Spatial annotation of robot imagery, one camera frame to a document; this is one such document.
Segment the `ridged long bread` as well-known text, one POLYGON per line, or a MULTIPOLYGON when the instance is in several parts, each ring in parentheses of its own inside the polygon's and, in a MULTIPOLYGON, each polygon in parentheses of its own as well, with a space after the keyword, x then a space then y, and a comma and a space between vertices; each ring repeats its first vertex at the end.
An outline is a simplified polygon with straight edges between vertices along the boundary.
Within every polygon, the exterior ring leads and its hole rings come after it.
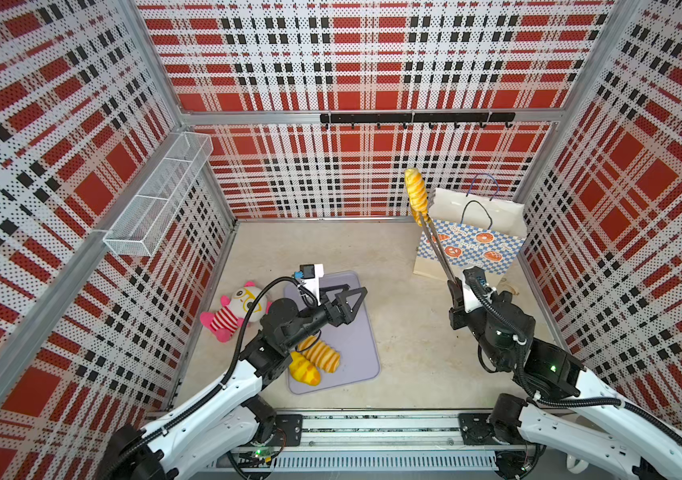
POLYGON ((319 336, 309 336, 296 347, 307 360, 325 373, 335 373, 341 364, 341 355, 319 336))
POLYGON ((404 173, 411 214, 419 226, 429 220, 428 193, 425 180, 417 168, 409 168, 404 173))

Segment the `steel tongs red handle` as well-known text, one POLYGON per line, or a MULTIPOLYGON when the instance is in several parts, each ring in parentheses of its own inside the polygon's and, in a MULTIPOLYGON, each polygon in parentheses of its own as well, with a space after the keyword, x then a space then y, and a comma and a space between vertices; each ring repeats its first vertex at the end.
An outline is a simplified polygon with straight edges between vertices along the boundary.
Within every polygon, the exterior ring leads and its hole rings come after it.
POLYGON ((434 225, 433 221, 425 215, 423 212, 417 211, 416 212, 416 218, 420 221, 420 225, 422 227, 422 230, 424 231, 427 240, 435 253, 436 259, 439 262, 440 266, 442 267, 446 277, 447 281, 449 283, 454 283, 455 282, 455 276, 453 274, 453 271, 451 269, 451 266, 447 260, 447 256, 445 255, 442 244, 439 239, 439 233, 436 229, 436 226, 434 225))

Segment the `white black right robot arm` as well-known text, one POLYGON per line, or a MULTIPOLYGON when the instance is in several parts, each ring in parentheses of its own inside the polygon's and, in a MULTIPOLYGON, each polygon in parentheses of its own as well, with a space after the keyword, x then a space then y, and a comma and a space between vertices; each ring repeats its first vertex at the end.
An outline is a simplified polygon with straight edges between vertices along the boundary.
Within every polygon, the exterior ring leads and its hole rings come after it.
POLYGON ((619 479, 682 479, 682 431, 632 403, 564 349, 534 335, 535 320, 479 267, 447 281, 452 329, 466 328, 488 373, 509 373, 525 393, 498 397, 495 436, 565 453, 572 465, 619 479))

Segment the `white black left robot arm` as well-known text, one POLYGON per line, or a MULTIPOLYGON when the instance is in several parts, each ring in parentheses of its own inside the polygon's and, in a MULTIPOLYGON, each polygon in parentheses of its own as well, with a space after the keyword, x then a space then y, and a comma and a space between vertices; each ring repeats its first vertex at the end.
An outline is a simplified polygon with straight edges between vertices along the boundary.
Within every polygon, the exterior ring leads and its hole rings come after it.
POLYGON ((293 278, 305 305, 274 301, 249 342, 237 341, 228 369, 180 407, 142 428, 112 434, 99 479, 190 479, 210 463, 251 441, 266 442, 276 412, 260 396, 291 363, 291 353, 326 326, 352 323, 367 295, 364 287, 332 298, 293 278))

